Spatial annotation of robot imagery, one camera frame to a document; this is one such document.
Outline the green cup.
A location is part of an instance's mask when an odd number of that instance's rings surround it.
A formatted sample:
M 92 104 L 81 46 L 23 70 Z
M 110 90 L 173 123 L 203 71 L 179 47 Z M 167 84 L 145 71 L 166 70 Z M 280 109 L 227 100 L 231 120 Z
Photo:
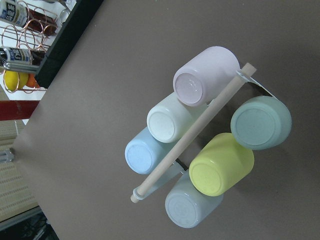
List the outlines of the green cup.
M 265 150 L 287 139 L 292 129 L 292 116 L 277 98 L 260 95 L 247 100 L 234 112 L 230 129 L 240 145 Z

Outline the cream white cup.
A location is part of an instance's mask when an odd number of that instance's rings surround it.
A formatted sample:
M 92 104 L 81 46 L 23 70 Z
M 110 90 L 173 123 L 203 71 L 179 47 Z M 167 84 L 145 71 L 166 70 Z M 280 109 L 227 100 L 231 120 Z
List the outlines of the cream white cup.
M 207 109 L 206 104 L 188 106 L 175 92 L 156 104 L 147 115 L 150 134 L 162 143 L 178 141 Z

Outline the light blue cup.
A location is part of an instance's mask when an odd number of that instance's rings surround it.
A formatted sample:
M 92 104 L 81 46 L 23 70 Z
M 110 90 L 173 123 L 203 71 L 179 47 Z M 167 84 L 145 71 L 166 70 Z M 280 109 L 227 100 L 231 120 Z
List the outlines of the light blue cup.
M 150 174 L 176 143 L 177 141 L 163 143 L 156 140 L 148 127 L 145 127 L 127 144 L 125 160 L 134 172 Z

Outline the pink cup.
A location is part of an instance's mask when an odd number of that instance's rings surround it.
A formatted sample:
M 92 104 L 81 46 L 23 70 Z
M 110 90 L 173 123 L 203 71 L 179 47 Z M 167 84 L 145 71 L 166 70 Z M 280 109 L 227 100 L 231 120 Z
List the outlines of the pink cup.
M 177 70 L 173 89 L 185 105 L 199 106 L 215 99 L 239 70 L 239 61 L 230 50 L 211 46 Z

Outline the yellow cup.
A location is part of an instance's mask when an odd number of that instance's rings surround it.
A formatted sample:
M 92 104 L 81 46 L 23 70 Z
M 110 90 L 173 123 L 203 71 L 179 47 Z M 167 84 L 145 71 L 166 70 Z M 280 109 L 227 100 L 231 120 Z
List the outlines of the yellow cup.
M 247 176 L 254 162 L 251 149 L 240 145 L 231 133 L 220 133 L 191 161 L 189 177 L 199 192 L 216 197 Z

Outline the pale grey-blue cup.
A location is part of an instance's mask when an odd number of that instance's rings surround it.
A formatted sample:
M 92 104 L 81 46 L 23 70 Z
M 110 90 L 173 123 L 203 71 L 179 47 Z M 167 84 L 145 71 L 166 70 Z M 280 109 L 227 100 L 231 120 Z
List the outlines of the pale grey-blue cup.
M 170 220 L 182 228 L 194 228 L 223 201 L 224 195 L 207 196 L 192 184 L 186 171 L 165 199 L 165 210 Z

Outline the red cylinder can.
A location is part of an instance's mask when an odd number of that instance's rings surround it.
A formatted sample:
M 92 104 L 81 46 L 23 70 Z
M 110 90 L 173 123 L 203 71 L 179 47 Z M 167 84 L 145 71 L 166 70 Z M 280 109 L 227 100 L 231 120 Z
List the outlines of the red cylinder can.
M 29 119 L 39 103 L 39 100 L 1 100 L 0 120 Z

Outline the yellow lemon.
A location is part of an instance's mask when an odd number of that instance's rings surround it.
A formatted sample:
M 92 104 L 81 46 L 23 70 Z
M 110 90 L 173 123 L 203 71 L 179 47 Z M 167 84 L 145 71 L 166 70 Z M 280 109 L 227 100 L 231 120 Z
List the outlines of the yellow lemon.
M 29 74 L 25 72 L 16 72 L 6 70 L 3 76 L 6 88 L 14 92 L 22 89 L 28 82 Z

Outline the sauce bottle white label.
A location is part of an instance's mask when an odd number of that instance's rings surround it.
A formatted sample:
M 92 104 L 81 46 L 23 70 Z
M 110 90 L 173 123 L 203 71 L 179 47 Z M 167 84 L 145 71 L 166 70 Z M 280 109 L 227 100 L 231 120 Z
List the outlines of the sauce bottle white label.
M 0 1 L 0 20 L 23 28 L 28 21 L 28 9 L 13 0 Z

